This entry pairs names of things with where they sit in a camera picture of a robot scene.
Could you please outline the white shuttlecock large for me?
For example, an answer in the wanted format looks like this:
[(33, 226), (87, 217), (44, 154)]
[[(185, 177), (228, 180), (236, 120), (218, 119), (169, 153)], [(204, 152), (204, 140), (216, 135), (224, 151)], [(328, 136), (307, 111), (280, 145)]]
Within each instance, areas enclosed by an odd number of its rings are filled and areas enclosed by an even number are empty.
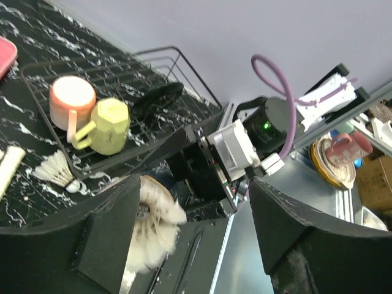
[(145, 273), (157, 268), (172, 254), (182, 224), (170, 224), (157, 217), (135, 220), (132, 240), (127, 256), (126, 270)]

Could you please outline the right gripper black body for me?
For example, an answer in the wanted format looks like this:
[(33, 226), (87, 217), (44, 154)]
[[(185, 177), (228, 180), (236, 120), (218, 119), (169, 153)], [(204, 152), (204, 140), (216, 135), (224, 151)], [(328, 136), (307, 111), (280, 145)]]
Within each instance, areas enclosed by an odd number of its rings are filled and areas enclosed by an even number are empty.
[(191, 126), (178, 129), (168, 139), (175, 150), (167, 164), (177, 182), (184, 182), (191, 199), (184, 206), (187, 217), (230, 217), (237, 212), (234, 194), (219, 160), (205, 137), (196, 137)]

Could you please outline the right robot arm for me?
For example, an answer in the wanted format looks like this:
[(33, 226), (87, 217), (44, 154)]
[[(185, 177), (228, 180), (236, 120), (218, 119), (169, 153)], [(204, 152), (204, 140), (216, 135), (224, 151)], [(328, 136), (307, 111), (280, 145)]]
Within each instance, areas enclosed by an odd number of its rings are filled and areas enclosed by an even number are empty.
[(229, 106), (215, 132), (191, 140), (167, 159), (174, 179), (190, 191), (184, 208), (188, 221), (230, 217), (249, 181), (275, 174), (292, 151), (364, 109), (366, 92), (354, 87), (343, 65), (299, 98), (288, 92), (277, 66), (271, 69), (281, 82), (276, 97)]

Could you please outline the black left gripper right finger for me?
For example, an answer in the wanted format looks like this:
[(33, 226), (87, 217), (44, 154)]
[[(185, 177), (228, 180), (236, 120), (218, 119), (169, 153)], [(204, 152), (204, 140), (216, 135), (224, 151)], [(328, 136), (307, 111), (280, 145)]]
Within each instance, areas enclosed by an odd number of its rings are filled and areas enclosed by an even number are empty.
[(260, 178), (249, 198), (275, 293), (391, 293), (391, 232), (333, 217)]

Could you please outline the black shuttlecock tube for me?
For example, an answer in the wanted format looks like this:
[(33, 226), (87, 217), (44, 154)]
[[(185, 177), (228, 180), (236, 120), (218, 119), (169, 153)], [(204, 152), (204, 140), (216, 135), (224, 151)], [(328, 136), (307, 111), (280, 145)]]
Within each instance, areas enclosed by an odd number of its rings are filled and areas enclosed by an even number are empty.
[(163, 219), (170, 224), (185, 224), (186, 212), (179, 204), (176, 183), (171, 174), (137, 173), (117, 178), (100, 192), (117, 185), (127, 178), (135, 178), (140, 183), (140, 202), (137, 219), (147, 220), (149, 217)]

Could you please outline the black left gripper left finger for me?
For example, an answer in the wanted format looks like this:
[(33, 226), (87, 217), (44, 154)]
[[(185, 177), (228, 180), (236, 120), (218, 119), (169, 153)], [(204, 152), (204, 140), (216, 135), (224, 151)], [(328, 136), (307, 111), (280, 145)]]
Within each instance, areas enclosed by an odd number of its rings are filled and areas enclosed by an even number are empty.
[(1, 293), (119, 293), (139, 175), (21, 228), (1, 228)]

